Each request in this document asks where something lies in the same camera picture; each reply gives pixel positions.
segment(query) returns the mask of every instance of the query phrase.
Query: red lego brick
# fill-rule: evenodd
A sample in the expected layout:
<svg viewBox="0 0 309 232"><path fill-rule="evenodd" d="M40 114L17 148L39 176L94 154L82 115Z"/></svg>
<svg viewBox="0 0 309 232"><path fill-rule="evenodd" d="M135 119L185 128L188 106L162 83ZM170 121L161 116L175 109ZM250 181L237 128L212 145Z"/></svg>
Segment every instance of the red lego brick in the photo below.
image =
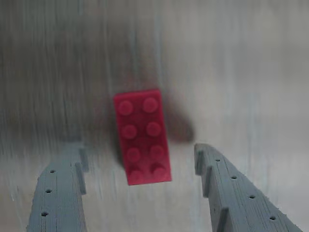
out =
<svg viewBox="0 0 309 232"><path fill-rule="evenodd" d="M114 106L128 184L171 181L160 91L117 94Z"/></svg>

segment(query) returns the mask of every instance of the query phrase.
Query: gray surface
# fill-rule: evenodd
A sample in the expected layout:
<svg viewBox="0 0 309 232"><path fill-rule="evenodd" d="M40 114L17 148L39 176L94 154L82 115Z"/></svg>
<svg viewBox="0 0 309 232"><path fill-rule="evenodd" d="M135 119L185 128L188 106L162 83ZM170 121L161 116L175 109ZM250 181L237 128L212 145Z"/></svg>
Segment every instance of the gray surface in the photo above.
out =
<svg viewBox="0 0 309 232"><path fill-rule="evenodd" d="M301 232L218 150L196 144L194 157L213 232Z"/></svg>
<svg viewBox="0 0 309 232"><path fill-rule="evenodd" d="M309 230L307 0L1 0L0 231L24 231L68 135L89 232L211 231L193 144L218 148ZM173 181L126 185L111 97L160 87Z"/></svg>

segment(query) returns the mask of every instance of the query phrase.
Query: lego stud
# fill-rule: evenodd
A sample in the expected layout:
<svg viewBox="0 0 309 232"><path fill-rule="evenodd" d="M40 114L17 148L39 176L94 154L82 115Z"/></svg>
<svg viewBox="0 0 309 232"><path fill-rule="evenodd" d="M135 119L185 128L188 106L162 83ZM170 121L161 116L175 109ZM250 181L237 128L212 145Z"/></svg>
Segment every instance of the lego stud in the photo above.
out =
<svg viewBox="0 0 309 232"><path fill-rule="evenodd" d="M130 171L130 174L129 174L129 177L128 177L129 182L138 183L138 182L142 181L142 179L143 179L143 173L141 172L141 170L132 169Z"/></svg>
<svg viewBox="0 0 309 232"><path fill-rule="evenodd" d="M155 112L159 107L159 103L154 98L147 98L143 103L143 111L146 113L153 113Z"/></svg>
<svg viewBox="0 0 309 232"><path fill-rule="evenodd" d="M123 101L118 106L119 114L123 116L128 116L133 113L133 104L129 101Z"/></svg>
<svg viewBox="0 0 309 232"><path fill-rule="evenodd" d="M140 151L137 148L130 148L126 152L127 159L134 163L140 160Z"/></svg>
<svg viewBox="0 0 309 232"><path fill-rule="evenodd" d="M137 129L133 125L126 125L122 128L121 135L125 139L134 139L137 135Z"/></svg>
<svg viewBox="0 0 309 232"><path fill-rule="evenodd" d="M146 131L149 136L157 137L161 133L161 126L156 122L150 122L147 125Z"/></svg>
<svg viewBox="0 0 309 232"><path fill-rule="evenodd" d="M153 174L155 179L162 180L162 179L165 179L167 177L166 169L160 164L156 164L156 165L153 166L152 174Z"/></svg>
<svg viewBox="0 0 309 232"><path fill-rule="evenodd" d="M164 149L162 146L155 145L150 148L150 157L154 160L159 160L164 156Z"/></svg>

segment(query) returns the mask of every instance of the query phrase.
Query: brushed metal surface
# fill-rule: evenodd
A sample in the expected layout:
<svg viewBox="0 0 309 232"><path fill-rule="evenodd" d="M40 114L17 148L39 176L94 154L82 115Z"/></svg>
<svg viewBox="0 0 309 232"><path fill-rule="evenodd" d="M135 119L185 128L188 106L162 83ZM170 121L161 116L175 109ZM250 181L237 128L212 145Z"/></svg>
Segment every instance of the brushed metal surface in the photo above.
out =
<svg viewBox="0 0 309 232"><path fill-rule="evenodd" d="M159 87L173 181L128 187L111 97ZM0 231L25 231L37 178L81 137L89 232L211 231L207 142L309 230L308 0L1 0Z"/></svg>

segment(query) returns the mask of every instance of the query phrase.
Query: screw hole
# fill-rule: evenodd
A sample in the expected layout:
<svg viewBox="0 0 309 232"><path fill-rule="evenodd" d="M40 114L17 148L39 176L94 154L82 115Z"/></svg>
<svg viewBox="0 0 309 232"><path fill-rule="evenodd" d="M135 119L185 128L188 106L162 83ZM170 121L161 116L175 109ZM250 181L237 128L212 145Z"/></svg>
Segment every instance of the screw hole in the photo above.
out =
<svg viewBox="0 0 309 232"><path fill-rule="evenodd" d="M47 212L43 212L43 213L41 213L41 216L42 217L46 217L48 215L48 213Z"/></svg>

